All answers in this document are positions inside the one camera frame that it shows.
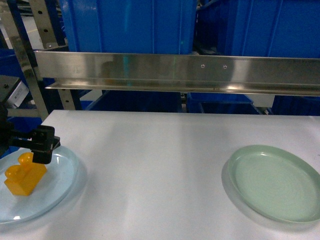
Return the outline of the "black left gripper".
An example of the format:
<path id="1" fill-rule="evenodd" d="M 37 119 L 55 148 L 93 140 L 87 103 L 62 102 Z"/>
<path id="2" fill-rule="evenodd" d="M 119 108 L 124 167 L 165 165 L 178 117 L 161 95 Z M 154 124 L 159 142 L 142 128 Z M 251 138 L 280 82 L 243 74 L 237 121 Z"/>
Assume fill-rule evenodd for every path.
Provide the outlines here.
<path id="1" fill-rule="evenodd" d="M 32 162 L 36 164 L 50 164 L 53 151 L 61 146 L 60 137 L 55 136 L 55 128 L 39 125 L 36 129 L 19 131 L 14 124 L 8 121 L 8 110 L 0 103 L 0 155 L 2 156 L 10 147 L 22 148 L 24 143 L 31 139 Z"/>

